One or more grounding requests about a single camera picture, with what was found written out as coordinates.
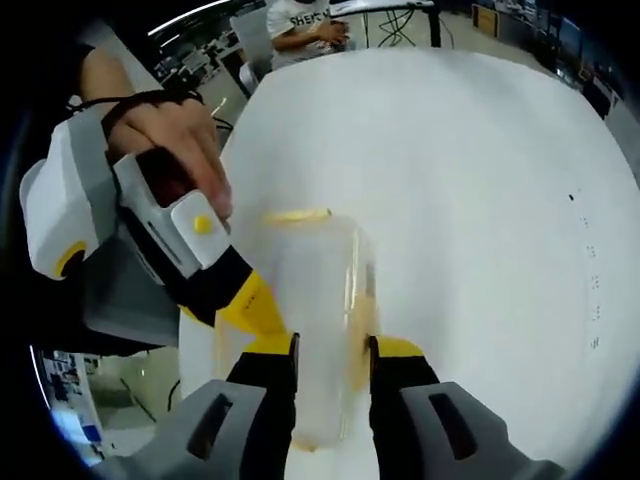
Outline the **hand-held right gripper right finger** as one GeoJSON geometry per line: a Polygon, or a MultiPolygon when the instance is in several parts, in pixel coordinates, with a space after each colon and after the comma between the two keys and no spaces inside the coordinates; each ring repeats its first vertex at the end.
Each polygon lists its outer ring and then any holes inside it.
{"type": "Polygon", "coordinates": [[[502,418],[455,382],[442,382],[411,342],[369,339],[369,424],[382,479],[560,479],[509,439],[502,418]]]}

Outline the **person's left hand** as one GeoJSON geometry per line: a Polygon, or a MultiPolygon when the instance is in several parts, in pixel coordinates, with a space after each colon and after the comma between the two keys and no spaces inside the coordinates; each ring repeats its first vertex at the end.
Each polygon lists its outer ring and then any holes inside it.
{"type": "Polygon", "coordinates": [[[215,122],[199,101],[138,105],[115,123],[108,145],[115,160],[154,147],[165,148],[206,196],[218,217],[226,221],[232,215],[232,189],[220,159],[215,122]]]}

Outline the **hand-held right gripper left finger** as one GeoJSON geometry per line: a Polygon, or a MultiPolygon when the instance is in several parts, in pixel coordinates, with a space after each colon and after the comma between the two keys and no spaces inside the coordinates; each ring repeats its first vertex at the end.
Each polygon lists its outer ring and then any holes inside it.
{"type": "Polygon", "coordinates": [[[211,380],[151,441],[107,460],[110,479],[282,479],[295,426],[296,333],[259,337],[224,380],[211,380]]]}

